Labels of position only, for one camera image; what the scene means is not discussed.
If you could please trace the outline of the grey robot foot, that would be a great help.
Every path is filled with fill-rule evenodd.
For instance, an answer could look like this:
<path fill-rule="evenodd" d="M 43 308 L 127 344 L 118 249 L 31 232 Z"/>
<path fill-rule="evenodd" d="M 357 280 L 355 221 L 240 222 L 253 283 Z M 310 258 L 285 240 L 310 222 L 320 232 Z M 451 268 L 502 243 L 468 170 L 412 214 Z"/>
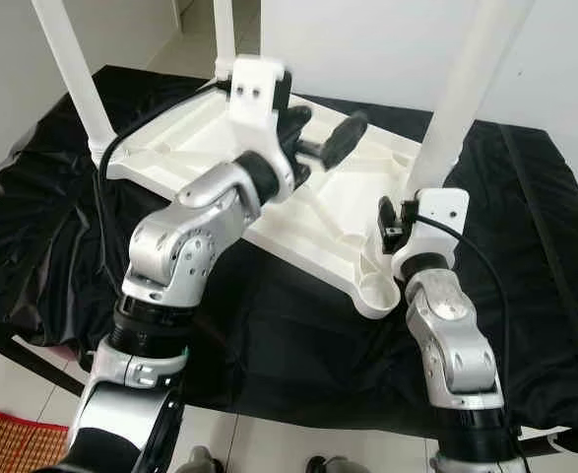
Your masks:
<path fill-rule="evenodd" d="M 225 466 L 206 446 L 191 447 L 188 459 L 172 473 L 225 473 Z"/>
<path fill-rule="evenodd" d="M 307 460 L 305 473 L 371 473 L 359 461 L 348 459 L 346 456 L 311 456 Z"/>

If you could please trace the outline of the grey right robot foot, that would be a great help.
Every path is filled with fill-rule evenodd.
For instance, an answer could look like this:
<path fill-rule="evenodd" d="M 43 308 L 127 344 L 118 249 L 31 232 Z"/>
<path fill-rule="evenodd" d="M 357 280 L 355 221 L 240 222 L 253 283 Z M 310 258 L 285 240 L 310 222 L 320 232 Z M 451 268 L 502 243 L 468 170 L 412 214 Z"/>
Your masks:
<path fill-rule="evenodd" d="M 348 459 L 346 456 L 311 456 L 307 460 L 305 473 L 371 473 L 359 461 Z"/>

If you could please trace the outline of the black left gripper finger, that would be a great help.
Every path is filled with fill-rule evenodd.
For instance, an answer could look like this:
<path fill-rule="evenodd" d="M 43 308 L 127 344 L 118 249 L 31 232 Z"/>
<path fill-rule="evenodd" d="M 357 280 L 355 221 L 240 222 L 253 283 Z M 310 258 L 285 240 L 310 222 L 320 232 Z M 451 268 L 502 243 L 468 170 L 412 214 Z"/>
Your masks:
<path fill-rule="evenodd" d="M 281 111 L 281 150 L 283 154 L 314 154 L 314 145 L 302 144 L 300 135 L 303 127 L 312 118 L 308 106 L 289 106 Z"/>
<path fill-rule="evenodd" d="M 368 130 L 368 123 L 368 114 L 357 111 L 348 114 L 337 127 L 334 127 L 332 134 L 323 145 L 320 145 L 321 167 L 332 170 L 345 161 L 363 139 L 365 131 Z"/>

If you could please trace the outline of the white plastic children table top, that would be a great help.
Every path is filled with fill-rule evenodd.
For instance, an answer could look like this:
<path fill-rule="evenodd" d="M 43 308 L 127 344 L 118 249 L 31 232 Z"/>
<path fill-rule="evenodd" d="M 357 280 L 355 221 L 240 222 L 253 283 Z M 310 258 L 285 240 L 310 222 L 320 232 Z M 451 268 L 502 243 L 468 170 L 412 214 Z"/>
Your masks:
<path fill-rule="evenodd" d="M 145 114 L 100 159 L 109 174 L 168 198 L 128 236 L 122 292 L 135 303 L 190 309 L 202 302 L 223 253 L 248 240 L 342 290 L 366 318 L 382 318 L 407 298 L 379 242 L 380 198 L 395 203 L 405 170 L 392 157 L 398 139 L 368 125 L 332 170 L 298 154 L 310 176 L 286 201 L 271 202 L 274 171 L 262 155 L 237 149 L 229 94 L 230 80 L 214 81 Z M 314 112 L 300 135 L 311 143 L 324 144 L 348 116 L 293 95 L 289 106 Z M 396 204 L 398 218 L 405 204 Z"/>

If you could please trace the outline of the grey left robot foot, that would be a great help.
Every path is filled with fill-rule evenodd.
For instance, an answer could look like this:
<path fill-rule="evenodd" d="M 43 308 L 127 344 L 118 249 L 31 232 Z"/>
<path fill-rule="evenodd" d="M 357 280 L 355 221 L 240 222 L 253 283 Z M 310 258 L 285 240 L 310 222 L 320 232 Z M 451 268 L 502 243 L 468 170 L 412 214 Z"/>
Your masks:
<path fill-rule="evenodd" d="M 206 446 L 191 447 L 188 459 L 172 473 L 225 473 L 225 466 Z"/>

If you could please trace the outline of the black metal table bar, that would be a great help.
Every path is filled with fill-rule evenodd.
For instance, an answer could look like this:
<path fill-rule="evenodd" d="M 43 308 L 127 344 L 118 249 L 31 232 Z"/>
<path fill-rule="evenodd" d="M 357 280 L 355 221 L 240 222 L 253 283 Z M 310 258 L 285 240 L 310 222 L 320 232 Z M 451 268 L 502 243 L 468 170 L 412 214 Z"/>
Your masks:
<path fill-rule="evenodd" d="M 20 337 L 13 337 L 0 344 L 0 356 L 4 356 L 6 360 L 19 367 L 24 367 L 28 372 L 40 375 L 45 381 L 53 383 L 71 395 L 81 397 L 85 390 L 84 378 L 77 378 L 65 371 L 65 367 L 80 361 L 82 355 L 63 344 L 42 347 L 23 341 Z"/>
<path fill-rule="evenodd" d="M 521 450 L 527 458 L 540 458 L 540 456 L 559 453 L 576 453 L 576 450 L 568 446 L 568 438 L 564 436 L 564 432 L 522 439 Z"/>

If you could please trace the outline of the red woven mat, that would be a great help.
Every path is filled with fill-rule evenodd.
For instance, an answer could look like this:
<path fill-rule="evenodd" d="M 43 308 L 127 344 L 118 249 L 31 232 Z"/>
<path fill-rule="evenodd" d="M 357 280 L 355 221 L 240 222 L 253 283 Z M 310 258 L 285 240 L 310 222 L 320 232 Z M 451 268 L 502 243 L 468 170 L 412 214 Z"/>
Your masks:
<path fill-rule="evenodd" d="M 33 473 L 58 463 L 67 451 L 68 430 L 0 413 L 0 473 Z"/>

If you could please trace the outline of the black table cloth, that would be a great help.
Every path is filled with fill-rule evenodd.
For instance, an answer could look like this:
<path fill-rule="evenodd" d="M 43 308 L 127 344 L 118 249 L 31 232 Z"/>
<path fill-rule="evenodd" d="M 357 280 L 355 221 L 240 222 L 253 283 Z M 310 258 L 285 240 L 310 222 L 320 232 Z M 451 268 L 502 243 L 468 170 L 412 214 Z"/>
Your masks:
<path fill-rule="evenodd" d="M 94 350 L 116 281 L 100 261 L 95 166 L 67 95 L 0 168 L 0 348 L 11 335 Z M 578 428 L 578 185 L 543 130 L 477 121 L 449 184 L 470 194 L 456 270 L 503 351 L 514 424 Z M 299 427 L 426 436 L 436 419 L 400 311 L 371 320 L 346 293 L 239 240 L 194 318 L 188 404 Z"/>

